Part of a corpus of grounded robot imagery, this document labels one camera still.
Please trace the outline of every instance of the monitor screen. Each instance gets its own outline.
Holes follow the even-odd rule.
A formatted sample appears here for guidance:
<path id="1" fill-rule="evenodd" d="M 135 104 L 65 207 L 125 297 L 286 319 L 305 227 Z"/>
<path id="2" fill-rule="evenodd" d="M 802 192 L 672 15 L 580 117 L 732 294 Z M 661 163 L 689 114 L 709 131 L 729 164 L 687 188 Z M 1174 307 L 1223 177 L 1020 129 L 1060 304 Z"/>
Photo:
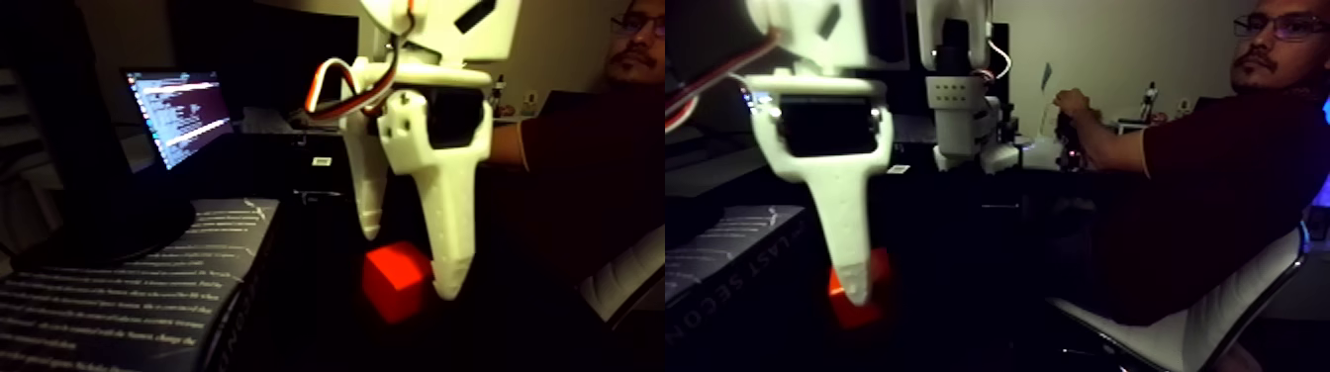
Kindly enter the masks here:
<path id="1" fill-rule="evenodd" d="M 215 72 L 128 72 L 144 124 L 166 169 L 231 132 Z"/>

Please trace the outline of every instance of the white wall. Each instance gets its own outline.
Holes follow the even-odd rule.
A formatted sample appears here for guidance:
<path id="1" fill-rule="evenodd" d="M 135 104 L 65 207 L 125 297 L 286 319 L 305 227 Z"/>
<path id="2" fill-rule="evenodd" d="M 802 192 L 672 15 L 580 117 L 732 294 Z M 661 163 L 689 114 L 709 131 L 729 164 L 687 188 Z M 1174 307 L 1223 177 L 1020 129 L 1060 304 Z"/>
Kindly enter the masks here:
<path id="1" fill-rule="evenodd" d="M 1172 117 L 1182 98 L 1224 97 L 1237 39 L 1233 19 L 1254 0 L 995 0 L 994 21 L 1011 24 L 1011 100 L 1021 133 L 1035 134 L 1060 89 L 1080 88 L 1116 117 L 1138 109 L 1145 88 Z M 1040 92 L 1044 64 L 1052 64 Z M 1056 118 L 1049 113 L 1048 121 Z"/>
<path id="2" fill-rule="evenodd" d="M 93 52 L 97 80 L 106 112 L 116 122 L 138 122 L 121 68 L 176 65 L 166 0 L 76 0 L 82 11 Z"/>
<path id="3" fill-rule="evenodd" d="M 609 19 L 622 15 L 629 0 L 525 0 L 517 16 L 508 61 L 472 68 L 504 76 L 503 104 L 521 109 L 521 98 L 536 90 L 543 105 L 549 90 L 589 92 L 609 52 Z"/>

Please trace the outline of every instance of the office chair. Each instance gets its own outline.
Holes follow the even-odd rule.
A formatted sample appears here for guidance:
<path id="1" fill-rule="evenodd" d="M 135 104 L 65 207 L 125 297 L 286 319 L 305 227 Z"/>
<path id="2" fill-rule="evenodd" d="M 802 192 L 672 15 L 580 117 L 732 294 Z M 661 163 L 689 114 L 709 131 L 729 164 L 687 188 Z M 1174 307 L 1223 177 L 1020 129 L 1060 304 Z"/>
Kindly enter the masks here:
<path id="1" fill-rule="evenodd" d="M 1063 299 L 1051 298 L 1048 302 L 1099 333 L 1107 347 L 1154 369 L 1202 371 L 1228 352 L 1246 326 L 1298 271 L 1309 246 L 1306 227 L 1299 223 L 1190 308 L 1148 327 L 1117 324 Z"/>
<path id="2" fill-rule="evenodd" d="M 652 287 L 664 280 L 664 270 L 665 226 L 661 226 L 584 279 L 577 291 L 601 320 L 617 328 L 638 303 L 649 300 L 644 296 L 652 295 Z"/>

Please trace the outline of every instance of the eyeglasses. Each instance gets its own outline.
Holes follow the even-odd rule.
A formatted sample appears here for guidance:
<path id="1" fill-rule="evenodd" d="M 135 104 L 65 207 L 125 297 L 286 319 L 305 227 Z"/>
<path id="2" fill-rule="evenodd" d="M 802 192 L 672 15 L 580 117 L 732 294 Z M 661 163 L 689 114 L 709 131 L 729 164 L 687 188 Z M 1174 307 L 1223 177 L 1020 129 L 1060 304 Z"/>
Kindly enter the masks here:
<path id="1" fill-rule="evenodd" d="M 609 19 L 610 31 L 618 36 L 637 35 L 648 25 L 654 25 L 656 37 L 665 39 L 665 17 L 642 17 L 628 15 L 624 20 Z"/>
<path id="2" fill-rule="evenodd" d="M 1265 31 L 1265 27 L 1274 24 L 1274 39 L 1279 41 L 1302 41 L 1313 33 L 1322 33 L 1330 24 L 1321 21 L 1315 16 L 1286 15 L 1271 20 L 1265 15 L 1246 15 L 1233 20 L 1233 35 L 1253 37 Z"/>

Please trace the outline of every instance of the red cube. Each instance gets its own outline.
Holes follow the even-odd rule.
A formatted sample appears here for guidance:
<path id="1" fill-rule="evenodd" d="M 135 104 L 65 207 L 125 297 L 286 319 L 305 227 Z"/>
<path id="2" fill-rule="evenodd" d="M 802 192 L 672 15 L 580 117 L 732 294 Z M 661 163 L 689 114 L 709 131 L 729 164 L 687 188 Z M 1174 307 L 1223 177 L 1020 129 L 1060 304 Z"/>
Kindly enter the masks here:
<path id="1" fill-rule="evenodd" d="M 835 318 L 841 323 L 842 329 L 859 328 L 884 318 L 883 304 L 887 299 L 880 298 L 880 295 L 888 294 L 886 287 L 891 284 L 891 264 L 887 260 L 886 250 L 876 248 L 870 252 L 868 278 L 872 282 L 872 294 L 868 298 L 868 303 L 859 307 L 854 306 L 850 298 L 845 295 L 841 279 L 835 276 L 835 268 L 831 270 L 827 298 L 831 300 L 831 310 L 835 311 Z"/>
<path id="2" fill-rule="evenodd" d="M 360 288 L 379 316 L 396 324 L 420 311 L 431 276 L 430 259 L 414 244 L 399 242 L 364 255 Z"/>

